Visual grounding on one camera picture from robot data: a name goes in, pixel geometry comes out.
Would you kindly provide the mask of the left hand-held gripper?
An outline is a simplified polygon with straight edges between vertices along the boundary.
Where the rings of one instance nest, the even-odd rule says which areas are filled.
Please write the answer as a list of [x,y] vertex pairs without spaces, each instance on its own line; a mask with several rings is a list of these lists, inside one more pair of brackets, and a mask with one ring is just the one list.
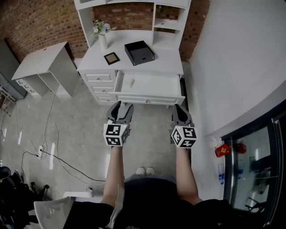
[[121,101],[114,103],[106,113],[106,121],[103,129],[103,137],[107,146],[123,146],[130,134],[130,122],[132,120],[134,105],[131,104],[123,118],[118,119],[118,111]]

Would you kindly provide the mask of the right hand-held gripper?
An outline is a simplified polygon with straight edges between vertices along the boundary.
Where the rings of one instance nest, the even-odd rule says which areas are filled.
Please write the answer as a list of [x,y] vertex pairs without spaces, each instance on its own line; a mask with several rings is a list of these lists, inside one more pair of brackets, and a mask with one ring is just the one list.
[[177,148],[192,148],[197,140],[196,128],[191,114],[178,104],[172,109],[171,128],[171,144],[175,144]]

